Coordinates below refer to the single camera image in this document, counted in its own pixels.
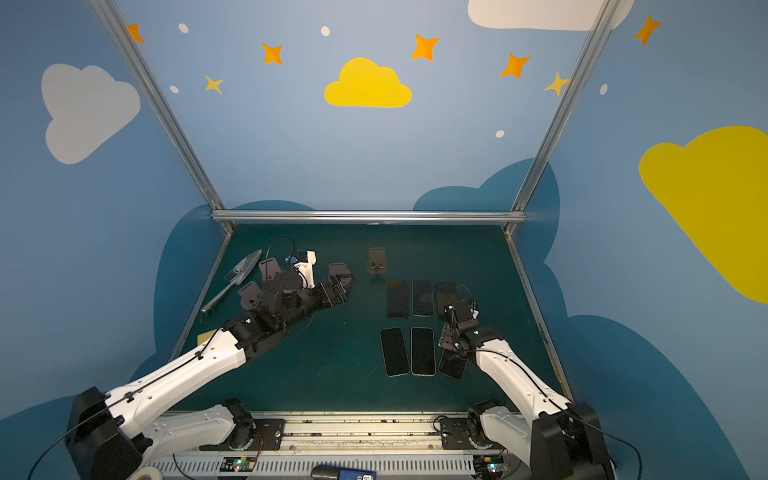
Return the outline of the pink phone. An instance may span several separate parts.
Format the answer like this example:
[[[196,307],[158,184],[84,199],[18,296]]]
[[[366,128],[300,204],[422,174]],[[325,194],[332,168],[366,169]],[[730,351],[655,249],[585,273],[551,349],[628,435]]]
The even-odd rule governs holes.
[[[460,352],[443,349],[438,364],[438,372],[448,378],[461,380],[464,376],[468,358]]]

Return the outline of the grey stand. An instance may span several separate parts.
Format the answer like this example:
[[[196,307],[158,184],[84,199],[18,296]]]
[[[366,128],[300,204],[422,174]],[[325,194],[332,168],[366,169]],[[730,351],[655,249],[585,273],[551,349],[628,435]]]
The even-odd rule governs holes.
[[[383,275],[388,269],[386,250],[383,247],[368,249],[367,271],[374,276]]]
[[[261,260],[258,263],[258,268],[261,273],[261,279],[263,283],[267,283],[273,280],[278,274],[282,272],[279,262],[274,257]]]
[[[330,277],[337,278],[340,282],[349,282],[353,274],[345,263],[336,262],[328,265],[328,273]]]
[[[250,281],[238,290],[240,306],[245,311],[254,311],[261,304],[263,291],[254,281]]]

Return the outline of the green phone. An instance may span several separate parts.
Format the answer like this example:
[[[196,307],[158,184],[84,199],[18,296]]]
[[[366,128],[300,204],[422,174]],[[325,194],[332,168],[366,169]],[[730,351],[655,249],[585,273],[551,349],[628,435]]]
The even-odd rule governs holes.
[[[410,373],[410,362],[401,328],[388,328],[380,332],[380,341],[386,375],[396,377]]]

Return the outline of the dark phone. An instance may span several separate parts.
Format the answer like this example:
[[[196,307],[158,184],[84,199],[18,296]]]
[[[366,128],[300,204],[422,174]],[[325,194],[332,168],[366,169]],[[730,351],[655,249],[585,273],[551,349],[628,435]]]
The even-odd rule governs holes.
[[[435,308],[437,316],[447,319],[446,308],[452,299],[457,298],[457,284],[450,281],[438,281],[434,285]]]

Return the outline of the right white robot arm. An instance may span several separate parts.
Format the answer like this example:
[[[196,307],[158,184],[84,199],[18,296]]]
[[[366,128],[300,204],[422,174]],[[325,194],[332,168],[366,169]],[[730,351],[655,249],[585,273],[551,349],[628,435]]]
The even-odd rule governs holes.
[[[468,440],[478,449],[503,447],[533,479],[615,479],[617,474],[595,411],[574,403],[540,379],[494,329],[479,324],[466,300],[446,297],[438,345],[471,361],[517,408],[481,402],[468,411]]]

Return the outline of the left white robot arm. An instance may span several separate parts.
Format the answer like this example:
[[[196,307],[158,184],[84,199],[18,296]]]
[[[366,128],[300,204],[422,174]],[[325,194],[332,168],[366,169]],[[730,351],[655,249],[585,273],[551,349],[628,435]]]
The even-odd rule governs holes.
[[[212,380],[274,348],[295,324],[344,304],[354,282],[354,274],[345,271],[312,288],[265,295],[254,309],[222,324],[202,345],[144,377],[107,392],[91,387],[80,393],[64,435],[78,476],[127,479],[157,457],[222,443],[249,425],[245,409],[232,403],[200,419],[187,417],[179,433],[164,430],[157,420]]]

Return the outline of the silver metal garden trowel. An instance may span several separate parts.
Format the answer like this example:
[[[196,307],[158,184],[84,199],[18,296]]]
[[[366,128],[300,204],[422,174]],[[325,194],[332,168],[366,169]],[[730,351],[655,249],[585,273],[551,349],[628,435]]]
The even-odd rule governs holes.
[[[243,257],[225,275],[224,280],[226,282],[226,285],[224,286],[224,288],[201,307],[200,313],[202,315],[208,315],[215,308],[215,306],[229,293],[229,291],[233,287],[241,285],[244,282],[244,280],[254,270],[261,256],[262,256],[262,250],[259,249]]]

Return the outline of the yellow sponge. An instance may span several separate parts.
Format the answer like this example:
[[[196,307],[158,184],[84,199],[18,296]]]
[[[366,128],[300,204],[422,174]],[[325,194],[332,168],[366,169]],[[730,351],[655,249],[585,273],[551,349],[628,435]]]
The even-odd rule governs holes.
[[[198,334],[196,337],[197,345],[200,346],[205,344],[207,341],[209,341],[212,338],[212,336],[215,333],[216,333],[215,330],[210,330],[210,331]]]

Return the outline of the blue black tool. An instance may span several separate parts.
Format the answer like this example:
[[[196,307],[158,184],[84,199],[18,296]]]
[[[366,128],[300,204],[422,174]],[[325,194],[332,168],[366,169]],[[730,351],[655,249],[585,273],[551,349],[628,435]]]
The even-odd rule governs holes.
[[[376,480],[377,474],[348,467],[317,465],[311,470],[310,477],[312,480]]]

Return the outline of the white tape roll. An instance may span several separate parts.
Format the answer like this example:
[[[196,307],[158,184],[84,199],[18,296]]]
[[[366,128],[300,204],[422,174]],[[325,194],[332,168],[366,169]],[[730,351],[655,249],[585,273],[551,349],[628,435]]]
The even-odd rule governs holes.
[[[163,474],[154,466],[145,466],[136,471],[129,480],[163,480]]]

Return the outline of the horizontal aluminium frame bar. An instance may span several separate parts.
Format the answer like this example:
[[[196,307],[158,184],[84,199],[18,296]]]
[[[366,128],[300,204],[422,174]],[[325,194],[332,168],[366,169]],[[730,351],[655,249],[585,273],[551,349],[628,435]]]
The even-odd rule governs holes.
[[[292,211],[292,210],[214,210],[217,222],[314,223],[314,224],[517,224],[526,220],[523,212],[470,211]]]

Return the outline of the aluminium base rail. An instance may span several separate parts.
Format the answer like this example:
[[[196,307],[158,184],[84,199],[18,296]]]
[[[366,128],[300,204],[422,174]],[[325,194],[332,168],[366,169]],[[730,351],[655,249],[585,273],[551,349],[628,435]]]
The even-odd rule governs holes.
[[[507,448],[479,449],[465,412],[257,412],[244,450],[193,447],[150,461],[164,479],[308,479],[318,466],[373,479],[530,479]]]

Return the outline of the right aluminium frame post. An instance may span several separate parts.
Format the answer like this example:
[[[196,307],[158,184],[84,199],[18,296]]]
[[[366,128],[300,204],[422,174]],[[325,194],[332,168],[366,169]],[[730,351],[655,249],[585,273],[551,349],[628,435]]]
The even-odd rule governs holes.
[[[614,29],[614,20],[619,17],[623,1],[604,1],[594,25],[586,38],[585,44],[571,72],[570,81],[565,85],[565,91],[560,95],[552,120],[545,132],[542,143],[529,167],[520,189],[515,197],[511,212],[518,214],[520,220],[510,220],[504,224],[503,232],[507,240],[512,239],[516,226],[525,221],[526,208],[534,191],[548,165],[558,141],[562,136],[569,118],[586,86],[586,83],[599,59],[600,54]]]

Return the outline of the aluminium frame post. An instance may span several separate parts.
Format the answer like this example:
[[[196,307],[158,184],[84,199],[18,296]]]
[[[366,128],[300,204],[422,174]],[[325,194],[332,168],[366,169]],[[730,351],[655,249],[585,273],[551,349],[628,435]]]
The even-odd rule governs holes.
[[[221,197],[161,90],[159,82],[139,48],[139,44],[132,38],[116,3],[114,1],[90,0],[89,4],[141,87],[181,160],[211,208],[212,214],[224,210],[225,206]]]
[[[569,118],[586,86],[586,83],[599,59],[600,54],[614,29],[614,20],[619,17],[623,1],[604,1],[594,25],[586,38],[585,44],[571,72],[570,81],[565,85],[565,91],[560,95],[552,120],[545,132],[542,143],[529,167],[520,189],[515,197],[511,212],[518,214],[520,220],[510,220],[504,224],[503,232],[507,240],[512,239],[516,226],[525,221],[526,208],[534,191],[548,165],[558,141],[562,136]]]

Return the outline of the left aluminium frame post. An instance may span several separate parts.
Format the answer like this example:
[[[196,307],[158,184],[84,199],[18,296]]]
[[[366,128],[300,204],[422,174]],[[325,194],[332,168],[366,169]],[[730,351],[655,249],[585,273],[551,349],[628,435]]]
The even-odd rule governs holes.
[[[139,44],[132,38],[116,3],[114,1],[90,0],[89,4],[141,87],[181,160],[211,208],[212,214],[224,210],[225,206],[221,197],[161,90],[159,82],[139,48]]]

